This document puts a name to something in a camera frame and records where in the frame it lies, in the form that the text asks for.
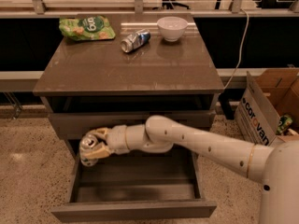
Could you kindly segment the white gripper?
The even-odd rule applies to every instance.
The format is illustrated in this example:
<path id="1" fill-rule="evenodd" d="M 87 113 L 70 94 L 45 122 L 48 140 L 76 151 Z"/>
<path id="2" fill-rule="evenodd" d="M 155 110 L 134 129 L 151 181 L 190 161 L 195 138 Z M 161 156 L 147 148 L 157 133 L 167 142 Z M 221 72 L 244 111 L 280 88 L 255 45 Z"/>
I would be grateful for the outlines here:
<path id="1" fill-rule="evenodd" d="M 84 156 L 89 159 L 103 159 L 114 154 L 125 154 L 129 152 L 129 148 L 126 144 L 126 126 L 115 126 L 112 129 L 107 127 L 97 128 L 90 131 L 90 133 L 99 139 L 106 139 L 107 145 L 103 142 L 92 143 L 91 145 L 85 145 Z"/>

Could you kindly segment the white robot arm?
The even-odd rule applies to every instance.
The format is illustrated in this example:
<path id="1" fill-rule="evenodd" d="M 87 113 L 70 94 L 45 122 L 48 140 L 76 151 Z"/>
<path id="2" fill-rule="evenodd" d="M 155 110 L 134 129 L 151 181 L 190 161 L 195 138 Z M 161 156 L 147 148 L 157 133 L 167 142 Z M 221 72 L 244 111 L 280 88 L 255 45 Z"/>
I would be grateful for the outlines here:
<path id="1" fill-rule="evenodd" d="M 259 224 L 299 224 L 299 143 L 275 147 L 253 144 L 151 116 L 138 125 L 87 132 L 79 143 L 83 165 L 133 150 L 165 153 L 174 145 L 205 156 L 263 186 Z"/>

